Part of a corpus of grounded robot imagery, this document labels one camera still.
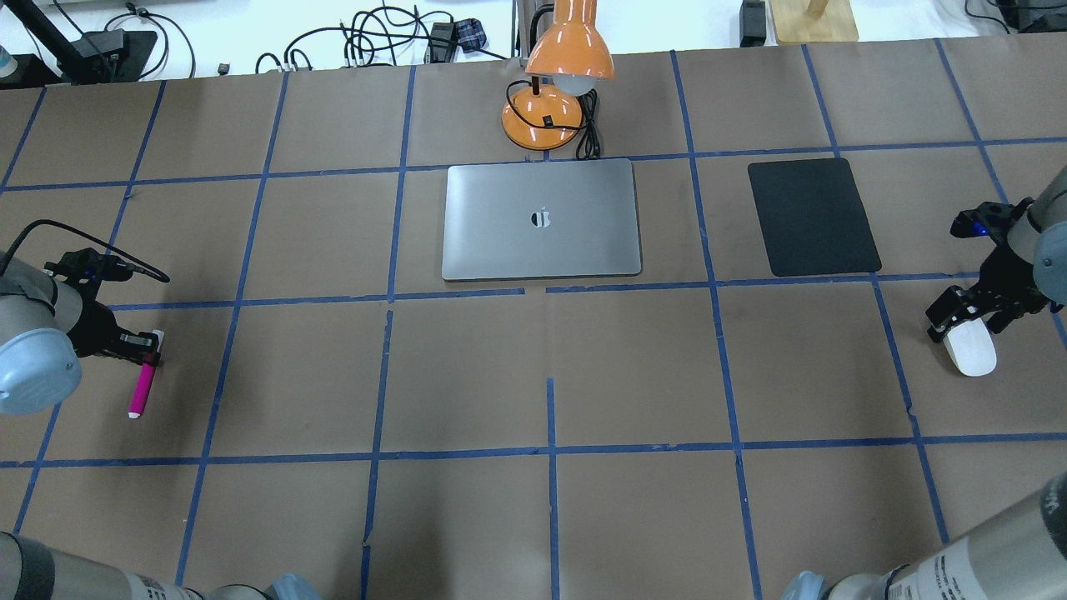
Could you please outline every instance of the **apple logo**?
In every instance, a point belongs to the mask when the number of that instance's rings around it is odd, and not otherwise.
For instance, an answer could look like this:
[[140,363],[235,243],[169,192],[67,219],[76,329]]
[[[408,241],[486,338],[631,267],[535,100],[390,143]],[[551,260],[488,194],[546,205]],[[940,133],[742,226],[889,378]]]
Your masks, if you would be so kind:
[[541,210],[538,210],[537,212],[530,215],[530,222],[534,223],[534,226],[538,228],[547,227],[548,225],[552,224],[552,221],[548,220],[548,215],[550,215],[548,209],[542,206]]

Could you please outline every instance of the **wooden block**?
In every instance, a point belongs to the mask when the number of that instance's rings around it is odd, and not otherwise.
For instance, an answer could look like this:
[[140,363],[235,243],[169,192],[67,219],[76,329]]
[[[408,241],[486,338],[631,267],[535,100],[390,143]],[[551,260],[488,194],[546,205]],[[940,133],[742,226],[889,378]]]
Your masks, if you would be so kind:
[[[809,12],[810,4],[825,4],[822,16]],[[770,15],[775,21],[775,37],[779,44],[807,42],[857,42],[856,19],[849,0],[770,0]]]

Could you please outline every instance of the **magenta marker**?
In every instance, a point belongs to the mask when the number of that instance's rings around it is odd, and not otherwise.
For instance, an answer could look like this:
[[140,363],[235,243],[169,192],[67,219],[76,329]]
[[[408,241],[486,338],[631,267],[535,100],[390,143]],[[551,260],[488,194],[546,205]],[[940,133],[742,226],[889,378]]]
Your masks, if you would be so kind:
[[139,419],[144,413],[144,405],[148,402],[148,392],[152,390],[152,380],[156,377],[156,365],[159,363],[159,353],[163,349],[163,332],[154,329],[153,333],[159,337],[159,345],[156,346],[156,357],[153,362],[145,362],[141,365],[141,376],[138,377],[137,388],[133,390],[133,397],[130,398],[130,419]]

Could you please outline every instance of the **plaid cloth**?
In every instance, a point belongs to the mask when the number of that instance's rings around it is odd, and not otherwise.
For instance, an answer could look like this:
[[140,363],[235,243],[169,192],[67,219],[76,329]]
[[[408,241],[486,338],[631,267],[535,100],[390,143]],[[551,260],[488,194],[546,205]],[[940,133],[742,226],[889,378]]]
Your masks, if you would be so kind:
[[481,28],[481,21],[478,19],[456,21],[456,33],[459,35],[458,42],[464,52],[485,47],[485,30]]

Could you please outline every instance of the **label sticker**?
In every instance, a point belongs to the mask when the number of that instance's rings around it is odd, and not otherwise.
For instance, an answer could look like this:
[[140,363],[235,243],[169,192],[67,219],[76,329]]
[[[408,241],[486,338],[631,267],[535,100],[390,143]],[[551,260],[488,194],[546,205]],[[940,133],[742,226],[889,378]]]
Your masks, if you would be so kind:
[[989,600],[971,568],[968,538],[919,565],[889,587],[889,600]]
[[204,600],[200,594],[191,589],[126,571],[123,571],[123,574],[130,584],[130,598],[133,600]]
[[903,580],[894,582],[893,585],[889,586],[889,594],[886,595],[886,598],[889,600],[920,600],[919,588],[915,584],[918,580],[919,574],[911,573]]

